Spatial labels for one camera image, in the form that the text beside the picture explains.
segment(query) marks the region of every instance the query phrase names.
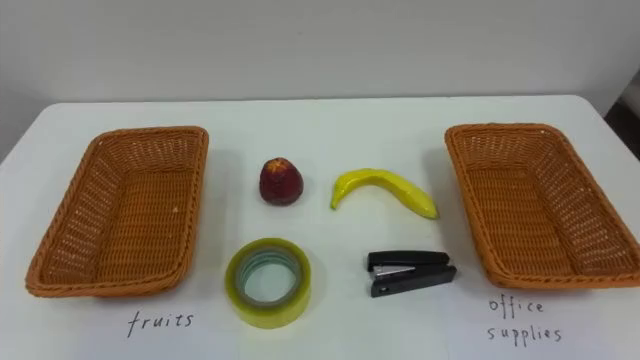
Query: apple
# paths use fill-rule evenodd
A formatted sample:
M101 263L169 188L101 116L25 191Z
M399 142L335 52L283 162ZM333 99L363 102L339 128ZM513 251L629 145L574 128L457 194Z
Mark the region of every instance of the apple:
M271 205L289 205L302 194L302 175L285 158L267 161L260 172L260 195Z

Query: plastic banana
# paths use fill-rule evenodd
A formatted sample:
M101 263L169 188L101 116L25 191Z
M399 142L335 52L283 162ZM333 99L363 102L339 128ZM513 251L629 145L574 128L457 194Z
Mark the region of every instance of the plastic banana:
M429 194L402 176L381 169L359 169L342 174L333 187L331 208L335 210L345 196L364 185L387 189L416 214L429 219L438 218L436 205Z

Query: brown wicker basket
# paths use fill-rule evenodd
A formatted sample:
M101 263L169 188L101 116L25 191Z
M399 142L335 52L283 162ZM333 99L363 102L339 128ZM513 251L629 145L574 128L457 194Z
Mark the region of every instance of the brown wicker basket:
M27 273L36 296L150 295L193 254L209 136L198 127L95 138Z
M537 124L445 135L489 280L500 287L640 285L640 253L567 138Z

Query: black stapler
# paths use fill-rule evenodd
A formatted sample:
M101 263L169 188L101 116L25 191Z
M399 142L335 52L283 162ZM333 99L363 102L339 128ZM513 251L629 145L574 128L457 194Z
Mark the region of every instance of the black stapler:
M436 251L377 251L367 257L373 272L371 297L397 294L453 281L457 269Z

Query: clear packing tape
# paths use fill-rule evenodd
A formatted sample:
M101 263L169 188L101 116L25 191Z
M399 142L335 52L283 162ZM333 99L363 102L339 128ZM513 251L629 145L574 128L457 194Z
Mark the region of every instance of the clear packing tape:
M245 292L251 273L267 264L287 267L295 277L289 291L274 301L258 301ZM279 238L264 238L242 247L231 258L225 274L227 296L238 316L250 325L274 329L297 319L311 296L311 265L294 243Z

